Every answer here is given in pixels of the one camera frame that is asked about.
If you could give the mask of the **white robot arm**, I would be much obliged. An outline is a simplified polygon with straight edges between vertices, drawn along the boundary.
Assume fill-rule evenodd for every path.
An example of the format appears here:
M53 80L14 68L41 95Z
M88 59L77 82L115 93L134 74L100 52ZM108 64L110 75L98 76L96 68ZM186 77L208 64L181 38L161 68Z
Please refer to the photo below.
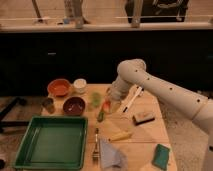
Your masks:
M110 86L109 98L124 100L133 85L165 101L209 135L202 171L213 171L213 99L147 73L142 59L124 60L118 64L117 77Z

